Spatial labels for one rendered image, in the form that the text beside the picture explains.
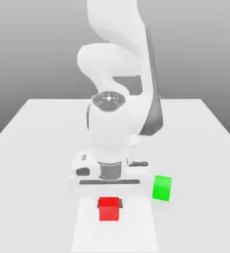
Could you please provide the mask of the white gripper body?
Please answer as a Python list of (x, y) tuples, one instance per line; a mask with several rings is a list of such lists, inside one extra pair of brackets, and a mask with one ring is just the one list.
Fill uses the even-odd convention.
[(151, 196), (152, 175), (126, 174), (117, 180), (93, 179), (85, 176), (71, 177), (71, 193), (79, 197)]

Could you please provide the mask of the small red cube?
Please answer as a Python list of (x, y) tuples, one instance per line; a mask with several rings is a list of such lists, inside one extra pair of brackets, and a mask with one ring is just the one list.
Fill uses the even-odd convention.
[(100, 221), (118, 221), (120, 199), (118, 197), (100, 197), (98, 209)]

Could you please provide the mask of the small green cube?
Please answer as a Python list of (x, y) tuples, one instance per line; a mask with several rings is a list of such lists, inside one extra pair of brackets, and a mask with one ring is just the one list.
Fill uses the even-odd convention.
[(153, 183), (152, 198), (156, 200), (169, 201), (171, 185), (171, 177), (156, 175)]

